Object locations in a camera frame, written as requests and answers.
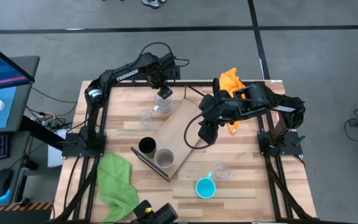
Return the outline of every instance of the blue cup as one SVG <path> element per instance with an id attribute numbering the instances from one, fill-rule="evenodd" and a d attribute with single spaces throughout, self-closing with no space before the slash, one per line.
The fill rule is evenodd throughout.
<path id="1" fill-rule="evenodd" d="M 211 179 L 212 173 L 209 172 L 208 176 L 198 180 L 196 184 L 196 192 L 200 198 L 211 198 L 216 192 L 216 186 Z"/>

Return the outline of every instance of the green towel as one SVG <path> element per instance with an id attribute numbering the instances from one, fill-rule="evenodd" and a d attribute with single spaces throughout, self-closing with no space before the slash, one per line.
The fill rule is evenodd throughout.
<path id="1" fill-rule="evenodd" d="M 124 218 L 139 204 L 136 189 L 130 182 L 131 165 L 113 153 L 106 153 L 98 165 L 99 196 L 112 207 L 105 222 Z"/>

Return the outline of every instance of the wooden table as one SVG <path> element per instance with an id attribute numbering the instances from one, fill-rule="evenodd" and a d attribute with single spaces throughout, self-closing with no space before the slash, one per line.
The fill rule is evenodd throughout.
<path id="1" fill-rule="evenodd" d="M 285 93 L 281 81 L 267 80 L 265 82 L 275 93 Z M 82 83 L 78 106 L 75 111 L 74 126 L 85 119 L 86 102 L 83 92 L 89 84 L 90 82 L 88 81 Z M 203 93 L 212 94 L 212 88 L 209 86 L 199 86 L 196 89 Z M 174 110 L 184 97 L 185 87 L 172 87 L 172 91 L 172 110 Z M 178 222 L 275 220 L 265 161 L 260 155 L 256 137 L 256 133 L 259 130 L 257 118 L 242 121 L 234 136 L 231 136 L 228 127 L 220 128 L 216 144 L 207 149 L 190 152 L 171 182 L 161 178 L 131 152 L 130 147 L 137 148 L 140 139 L 152 136 L 153 132 L 171 114 L 154 116 L 152 129 L 141 128 L 137 114 L 141 110 L 151 110 L 153 108 L 156 94 L 157 90 L 153 90 L 150 87 L 114 87 L 111 90 L 109 99 L 105 129 L 107 134 L 106 151 L 112 151 L 132 164 L 131 184 L 135 186 L 139 200 L 147 199 L 155 211 L 165 203 L 171 203 L 179 216 Z M 189 88 L 186 91 L 186 98 L 196 104 L 201 100 L 201 96 Z M 277 114 L 273 113 L 275 123 L 277 119 Z M 265 116 L 264 122 L 265 127 L 268 127 Z M 204 144 L 205 142 L 200 141 L 198 146 Z M 75 159 L 74 157 L 68 158 L 63 164 L 55 197 L 57 215 L 62 212 L 68 178 Z M 289 191 L 307 213 L 311 216 L 316 216 L 303 164 L 294 156 L 282 156 L 282 161 Z M 195 192 L 197 180 L 205 177 L 208 172 L 212 172 L 218 162 L 225 162 L 231 168 L 234 176 L 229 180 L 218 180 L 213 176 L 217 187 L 215 196 L 211 199 L 198 198 Z M 88 171 L 91 169 L 92 163 L 93 161 L 90 160 Z M 78 161 L 74 170 L 68 192 L 68 202 L 78 189 L 81 165 L 82 158 Z M 278 189 L 277 192 L 281 214 L 285 217 L 282 195 Z M 81 204 L 80 218 L 85 216 L 87 198 L 88 192 L 85 192 Z M 102 222 L 108 213 L 109 207 L 105 206 L 100 200 L 96 186 L 91 222 Z M 134 214 L 131 214 L 122 221 L 131 221 L 134 218 Z"/>

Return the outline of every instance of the orange cloth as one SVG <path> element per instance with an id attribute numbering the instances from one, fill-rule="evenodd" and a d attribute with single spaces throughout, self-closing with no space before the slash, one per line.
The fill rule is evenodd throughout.
<path id="1" fill-rule="evenodd" d="M 246 87 L 242 82 L 240 81 L 239 77 L 236 75 L 237 69 L 232 68 L 227 72 L 224 72 L 221 74 L 221 78 L 219 79 L 219 85 L 221 87 L 221 90 L 226 90 L 229 92 L 230 96 L 233 97 L 233 92 Z M 240 125 L 240 121 L 234 122 L 233 125 L 229 125 L 229 131 L 232 135 L 237 131 L 238 126 Z"/>

